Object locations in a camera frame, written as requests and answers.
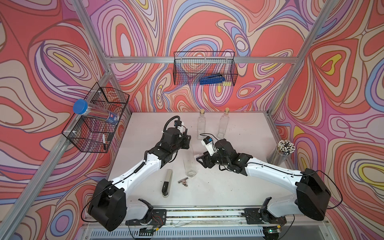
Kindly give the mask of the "clear glass bottle black cap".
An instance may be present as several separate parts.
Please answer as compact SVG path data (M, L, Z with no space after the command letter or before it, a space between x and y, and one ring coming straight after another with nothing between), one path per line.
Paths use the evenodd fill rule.
M185 173L188 177L193 178L197 174L196 159L194 156L193 147L184 151L183 162Z

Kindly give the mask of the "clear glass bottle cork stopper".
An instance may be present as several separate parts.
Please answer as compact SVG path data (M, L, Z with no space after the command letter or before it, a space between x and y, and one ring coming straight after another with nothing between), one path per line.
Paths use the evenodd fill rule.
M204 136L203 134L206 131L206 118L205 118L205 110L200 110L200 115L198 117L198 126L197 126L197 139L203 140Z

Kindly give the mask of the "clear square bottle with cork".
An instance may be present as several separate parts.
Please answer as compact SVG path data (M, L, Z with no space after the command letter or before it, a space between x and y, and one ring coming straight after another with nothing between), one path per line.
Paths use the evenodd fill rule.
M230 120L229 113L230 113L230 109L226 108L224 111L224 114L220 118L219 130L218 130L218 134L217 134L218 139L223 139L225 134L226 134L227 127L228 127L229 120Z

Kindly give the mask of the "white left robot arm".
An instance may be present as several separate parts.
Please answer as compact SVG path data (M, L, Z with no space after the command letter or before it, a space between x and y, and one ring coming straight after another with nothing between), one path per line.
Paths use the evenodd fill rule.
M184 126L164 130L161 140L145 152L140 163L111 181L103 179L98 182L88 214L110 232L129 220L150 222L153 206L144 199L130 202L127 198L141 182L171 162L180 149L188 150L190 140Z

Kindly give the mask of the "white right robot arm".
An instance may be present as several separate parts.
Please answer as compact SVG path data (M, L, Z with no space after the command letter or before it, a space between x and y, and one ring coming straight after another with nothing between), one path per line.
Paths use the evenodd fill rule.
M316 171L285 169L249 154L237 153L225 139L214 142L211 137L206 136L201 144L206 152L196 160L205 169L218 165L229 172L263 179L290 192L290 195L282 198L265 199L258 210L261 222L271 224L287 215L305 215L312 220L324 220L331 192Z

